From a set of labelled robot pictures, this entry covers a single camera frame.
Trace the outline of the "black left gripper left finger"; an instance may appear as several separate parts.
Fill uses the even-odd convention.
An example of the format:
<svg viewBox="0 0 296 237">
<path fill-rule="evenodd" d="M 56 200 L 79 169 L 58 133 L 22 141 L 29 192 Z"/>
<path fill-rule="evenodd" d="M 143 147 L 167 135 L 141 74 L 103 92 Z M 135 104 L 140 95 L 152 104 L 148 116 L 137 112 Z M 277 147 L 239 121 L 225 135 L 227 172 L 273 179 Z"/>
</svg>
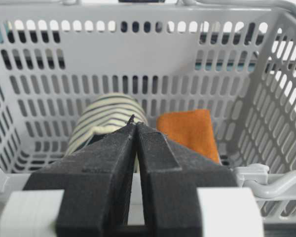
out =
<svg viewBox="0 0 296 237">
<path fill-rule="evenodd" d="M 33 172 L 25 191 L 64 190 L 56 220 L 59 237 L 102 237 L 128 220 L 136 125 Z"/>
</svg>

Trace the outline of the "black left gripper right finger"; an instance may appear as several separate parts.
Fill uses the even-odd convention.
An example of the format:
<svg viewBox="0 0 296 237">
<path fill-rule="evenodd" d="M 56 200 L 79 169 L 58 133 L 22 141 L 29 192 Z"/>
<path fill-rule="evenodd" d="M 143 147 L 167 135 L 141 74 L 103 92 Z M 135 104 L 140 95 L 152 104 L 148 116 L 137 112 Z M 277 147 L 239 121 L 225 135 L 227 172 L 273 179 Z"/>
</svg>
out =
<svg viewBox="0 0 296 237">
<path fill-rule="evenodd" d="M 153 236 L 202 236 L 197 188 L 237 187 L 230 169 L 144 123 L 136 125 L 136 143 L 144 219 Z"/>
</svg>

